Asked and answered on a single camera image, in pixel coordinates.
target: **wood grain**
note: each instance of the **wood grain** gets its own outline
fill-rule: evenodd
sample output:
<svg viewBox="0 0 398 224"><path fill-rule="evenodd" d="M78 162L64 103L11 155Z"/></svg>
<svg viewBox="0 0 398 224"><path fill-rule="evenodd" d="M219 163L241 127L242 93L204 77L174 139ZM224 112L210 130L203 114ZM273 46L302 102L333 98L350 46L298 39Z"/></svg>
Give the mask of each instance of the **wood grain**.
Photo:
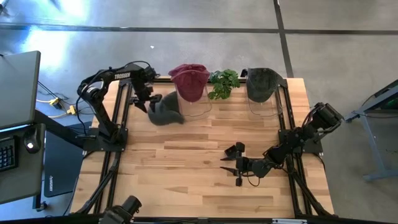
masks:
<svg viewBox="0 0 398 224"><path fill-rule="evenodd" d="M300 125L310 109L304 82L301 78L287 81L295 123ZM117 82L112 83L104 100L109 114L117 88ZM156 83L154 90L165 95L175 87ZM293 217L289 181L282 170L270 171L258 187L251 186L247 179L243 187L236 187L235 177L219 168L234 167L234 162L220 159L236 141L245 143L249 157L261 157L278 143L277 116L250 120L246 100L243 85L233 90L229 99L212 101L209 117L168 126L153 125L145 113L131 107L128 146L121 159L114 204L120 205L134 195L143 204L137 216L145 217ZM286 109L284 114L289 127ZM71 211L78 210L96 188L103 157L96 152L83 161ZM304 154L303 163L309 188L325 209L333 212L321 162ZM251 177L250 181L256 184L258 179ZM298 194L303 210L300 189Z"/></svg>

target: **green plant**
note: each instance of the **green plant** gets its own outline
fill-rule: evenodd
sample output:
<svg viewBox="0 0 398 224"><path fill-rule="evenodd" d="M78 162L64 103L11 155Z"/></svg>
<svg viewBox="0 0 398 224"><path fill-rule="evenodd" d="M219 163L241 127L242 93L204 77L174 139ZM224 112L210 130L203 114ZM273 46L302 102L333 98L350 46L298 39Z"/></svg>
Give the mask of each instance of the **green plant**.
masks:
<svg viewBox="0 0 398 224"><path fill-rule="evenodd" d="M232 88L241 86L238 73L230 69L211 73L210 82L214 84L213 91L208 95L211 100L219 98L225 100L231 95Z"/></svg>

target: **desk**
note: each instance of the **desk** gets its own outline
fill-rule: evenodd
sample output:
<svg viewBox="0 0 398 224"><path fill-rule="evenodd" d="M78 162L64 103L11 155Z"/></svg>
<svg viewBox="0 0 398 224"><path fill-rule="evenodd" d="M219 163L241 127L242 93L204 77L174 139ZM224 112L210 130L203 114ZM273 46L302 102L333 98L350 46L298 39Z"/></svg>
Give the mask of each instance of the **desk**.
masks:
<svg viewBox="0 0 398 224"><path fill-rule="evenodd" d="M304 81L289 78L287 83L295 122L301 124L310 111ZM112 83L104 100L109 114L112 114L117 90L118 84ZM175 87L170 83L156 83L154 90L166 95L175 91ZM245 143L248 157L261 157L266 149L279 143L278 117L249 120L244 85L234 89L227 100L212 103L207 119L168 126L154 126L145 113L130 107L128 147L121 158L114 205L134 195L142 202L137 217L294 216L289 181L282 170L270 171L258 187L252 187L247 179L243 180L243 187L236 187L235 177L219 168L234 167L234 162L220 159L224 157L224 150L236 141ZM83 206L97 187L103 157L103 153L96 152L83 161L71 212ZM333 213L321 162L311 154L304 154L303 164L309 189L324 208ZM256 184L257 178L252 177L251 182ZM102 209L108 188L104 191ZM298 195L304 211L299 189Z"/></svg>

